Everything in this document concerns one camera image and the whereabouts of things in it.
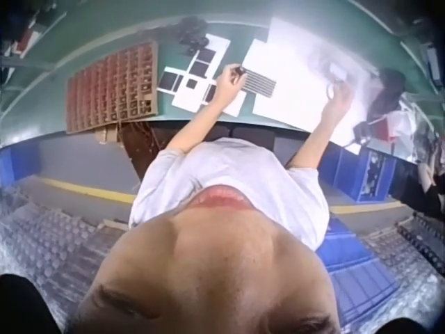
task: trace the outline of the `black square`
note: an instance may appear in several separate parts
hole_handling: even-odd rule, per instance
[[[190,69],[190,74],[193,74],[197,77],[205,78],[205,74],[209,66],[207,64],[200,63],[199,61],[195,61]]]
[[[187,85],[186,85],[186,86],[187,86],[188,88],[195,89],[196,84],[197,84],[197,81],[196,81],[196,80],[189,79],[189,80],[187,81]]]
[[[213,99],[213,96],[215,95],[216,86],[210,85],[209,89],[207,90],[207,95],[205,101],[207,103],[210,103],[210,101]]]
[[[175,84],[177,74],[171,72],[164,72],[162,74],[162,78],[158,84],[159,88],[163,88],[166,90],[172,90],[173,85]]]
[[[182,78],[184,78],[183,75],[178,75],[178,79],[176,79],[175,87],[173,87],[173,91],[177,92],[179,85],[181,84]]]
[[[215,56],[216,51],[210,49],[202,49],[197,54],[197,59],[200,61],[204,61],[205,63],[210,63]]]

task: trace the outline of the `striped pad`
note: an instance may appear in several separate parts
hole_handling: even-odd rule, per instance
[[[265,97],[271,98],[273,90],[277,84],[276,81],[265,77],[264,75],[246,69],[248,78],[245,82],[243,90],[254,94],[261,94]]]

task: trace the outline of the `white shirt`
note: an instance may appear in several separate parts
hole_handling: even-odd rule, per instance
[[[144,223],[217,184],[241,191],[258,210],[312,250],[323,242],[329,209],[318,171],[285,170],[271,151],[235,138],[201,143],[188,154],[159,152],[140,185],[129,225]]]

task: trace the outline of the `hand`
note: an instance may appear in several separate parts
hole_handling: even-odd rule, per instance
[[[211,103],[217,104],[221,110],[235,100],[236,95],[245,84],[245,80],[247,78],[246,74],[243,74],[238,81],[233,83],[233,80],[237,77],[237,75],[234,73],[234,68],[238,66],[239,64],[226,65],[216,82],[216,91]]]
[[[321,114],[321,122],[336,127],[350,109],[353,92],[345,82],[334,84],[334,97],[330,99]]]

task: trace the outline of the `blue crate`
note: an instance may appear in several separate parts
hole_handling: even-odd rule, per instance
[[[375,258],[354,234],[327,234],[317,254],[328,271],[355,266]]]
[[[398,289],[378,259],[330,273],[340,313],[340,325],[370,319]]]
[[[326,234],[353,234],[343,222],[336,216],[331,214],[329,224],[327,225]]]
[[[344,148],[331,145],[318,167],[320,179],[342,191],[355,202],[385,201],[394,175],[396,159],[377,152],[383,156],[384,162],[378,175],[376,194],[374,196],[362,195],[372,152],[374,151],[362,148],[356,155]]]
[[[335,216],[317,254],[334,285],[342,327],[370,319],[398,289],[386,267]]]
[[[37,141],[22,141],[0,151],[0,183],[10,186],[18,180],[40,172]]]

